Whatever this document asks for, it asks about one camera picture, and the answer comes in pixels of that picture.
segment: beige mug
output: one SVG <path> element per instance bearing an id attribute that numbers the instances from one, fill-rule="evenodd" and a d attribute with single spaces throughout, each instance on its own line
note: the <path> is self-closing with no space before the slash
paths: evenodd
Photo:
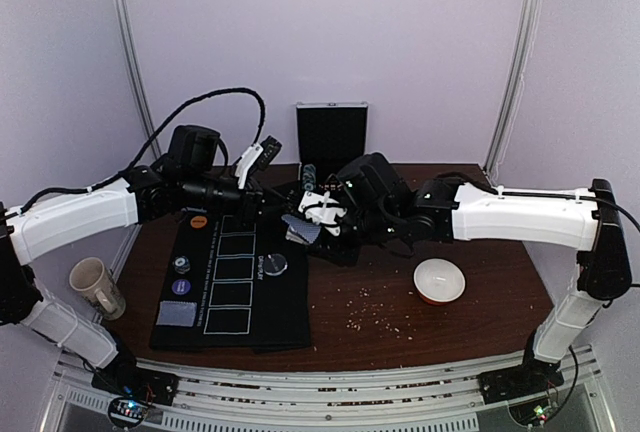
<path id="1" fill-rule="evenodd" d="M 78 262 L 69 274 L 69 285 L 105 319 L 116 320 L 124 314 L 124 297 L 109 270 L 97 257 Z"/>

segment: white wall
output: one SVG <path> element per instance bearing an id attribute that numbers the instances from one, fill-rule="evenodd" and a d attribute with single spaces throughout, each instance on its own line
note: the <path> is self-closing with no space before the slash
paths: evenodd
<path id="1" fill-rule="evenodd" d="M 159 123 L 208 90 L 257 89 L 265 132 L 296 162 L 294 104 L 366 100 L 370 151 L 393 161 L 481 162 L 498 118 L 522 0 L 127 0 Z M 232 156 L 255 133 L 250 98 L 181 119 L 220 130 Z M 170 134 L 161 140 L 167 146 Z"/>
<path id="2" fill-rule="evenodd" d="M 617 201 L 640 217 L 640 0 L 543 0 L 525 90 L 499 180 L 510 186 L 573 188 L 609 179 Z M 640 240 L 625 228 L 635 280 Z M 571 251 L 529 245 L 558 298 Z M 640 423 L 640 294 L 602 313 L 591 342 L 627 431 Z"/>
<path id="3" fill-rule="evenodd" d="M 143 141 L 111 0 L 0 0 L 0 200 L 89 185 L 124 167 Z M 89 314 L 67 285 L 75 262 L 110 264 L 126 232 L 59 249 L 33 264 L 58 296 Z M 56 349 L 0 328 L 0 429 L 35 427 Z"/>

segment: wooden table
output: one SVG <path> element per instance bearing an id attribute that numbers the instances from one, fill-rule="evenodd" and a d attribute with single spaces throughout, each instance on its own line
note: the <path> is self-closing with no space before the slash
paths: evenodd
<path id="1" fill-rule="evenodd" d="M 412 188 L 457 170 L 484 180 L 477 165 L 398 165 Z M 295 180 L 294 166 L 272 166 L 260 177 Z M 356 267 L 310 259 L 309 312 L 314 346 L 256 355 L 249 349 L 198 353 L 149 348 L 149 338 L 177 223 L 165 217 L 142 227 L 119 281 L 124 316 L 109 328 L 136 356 L 184 365 L 254 371 L 341 371 L 409 367 L 522 350 L 551 310 L 551 301 L 520 242 L 478 240 L 416 245 L 413 259 L 365 247 Z M 447 306 L 422 302 L 413 287 L 421 261 L 440 257 L 465 274 L 464 295 Z"/>

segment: black mat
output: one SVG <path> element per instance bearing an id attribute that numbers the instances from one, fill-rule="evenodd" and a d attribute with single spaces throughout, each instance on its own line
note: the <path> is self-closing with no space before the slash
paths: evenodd
<path id="1" fill-rule="evenodd" d="M 304 247 L 285 240 L 286 228 L 278 215 L 249 227 L 231 216 L 204 220 L 188 215 L 176 237 L 156 314 L 158 319 L 162 308 L 162 323 L 181 326 L 155 325 L 151 348 L 248 346 L 267 352 L 310 346 L 307 256 Z M 286 257 L 282 275 L 264 273 L 269 254 Z M 190 262 L 184 274 L 173 266 L 181 256 Z M 181 280 L 188 283 L 176 283 Z"/>

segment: white bowl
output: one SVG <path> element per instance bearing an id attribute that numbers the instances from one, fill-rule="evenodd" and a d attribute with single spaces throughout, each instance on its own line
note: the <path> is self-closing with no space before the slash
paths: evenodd
<path id="1" fill-rule="evenodd" d="M 453 302 L 462 295 L 466 286 L 462 271 L 443 259 L 420 263 L 413 273 L 413 283 L 422 300 L 432 305 Z"/>

